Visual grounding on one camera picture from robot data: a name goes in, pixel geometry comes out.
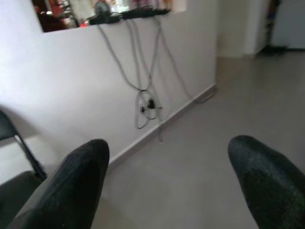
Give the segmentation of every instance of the baseboard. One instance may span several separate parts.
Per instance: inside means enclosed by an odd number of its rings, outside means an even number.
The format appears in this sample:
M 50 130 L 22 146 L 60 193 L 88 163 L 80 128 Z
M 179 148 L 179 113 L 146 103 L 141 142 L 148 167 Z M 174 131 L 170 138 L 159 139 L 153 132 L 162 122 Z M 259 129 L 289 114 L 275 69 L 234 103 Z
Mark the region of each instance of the baseboard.
M 212 98 L 217 91 L 216 84 L 213 84 L 209 88 L 207 88 L 204 92 L 200 93 L 194 99 L 198 99 L 200 101 L 207 101 Z M 195 105 L 195 101 L 189 101 L 185 106 L 180 108 L 177 112 L 170 115 L 170 117 L 163 122 L 163 129 L 167 128 L 172 122 L 176 121 L 180 118 L 186 111 L 192 108 Z M 153 128 L 150 132 L 145 134 L 138 141 L 127 147 L 120 154 L 110 160 L 108 171 L 111 172 L 114 168 L 120 165 L 126 158 L 128 158 L 133 153 L 137 152 L 140 148 L 142 148 L 145 143 L 153 138 L 155 138 L 158 134 L 159 126 Z

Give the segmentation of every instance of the tiled floor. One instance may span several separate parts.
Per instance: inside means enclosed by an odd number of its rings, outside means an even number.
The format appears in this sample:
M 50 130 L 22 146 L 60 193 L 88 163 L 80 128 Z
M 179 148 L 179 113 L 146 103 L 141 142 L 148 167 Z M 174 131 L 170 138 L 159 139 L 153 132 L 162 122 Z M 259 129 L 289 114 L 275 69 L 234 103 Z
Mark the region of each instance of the tiled floor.
M 252 135 L 305 172 L 304 63 L 220 60 L 217 95 L 107 175 L 92 229 L 256 229 L 227 145 Z

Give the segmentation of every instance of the gray floor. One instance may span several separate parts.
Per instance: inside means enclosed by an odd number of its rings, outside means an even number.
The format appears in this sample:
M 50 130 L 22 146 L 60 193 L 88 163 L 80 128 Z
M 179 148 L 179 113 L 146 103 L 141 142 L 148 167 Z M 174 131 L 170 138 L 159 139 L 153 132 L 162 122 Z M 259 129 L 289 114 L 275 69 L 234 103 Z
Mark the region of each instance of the gray floor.
M 305 55 L 219 61 L 219 92 L 109 173 L 92 229 L 256 229 L 227 155 L 252 135 L 305 171 Z

